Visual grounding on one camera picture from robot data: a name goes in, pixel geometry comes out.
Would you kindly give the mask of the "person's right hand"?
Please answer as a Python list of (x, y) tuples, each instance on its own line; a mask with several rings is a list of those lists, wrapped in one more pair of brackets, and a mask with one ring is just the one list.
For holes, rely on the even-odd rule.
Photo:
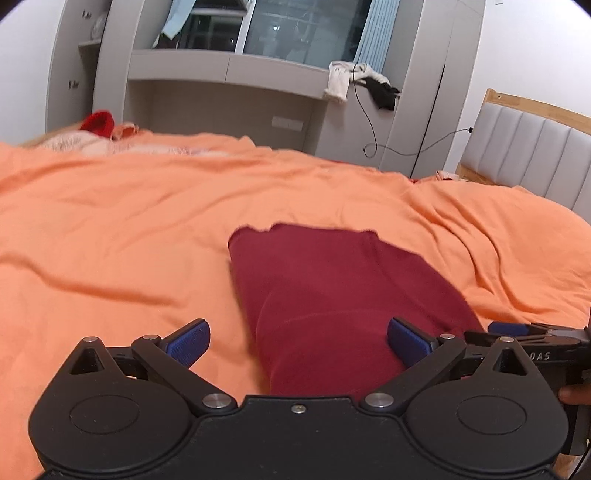
[(570, 405), (591, 405), (591, 385), (571, 385), (565, 386), (559, 391), (559, 399)]

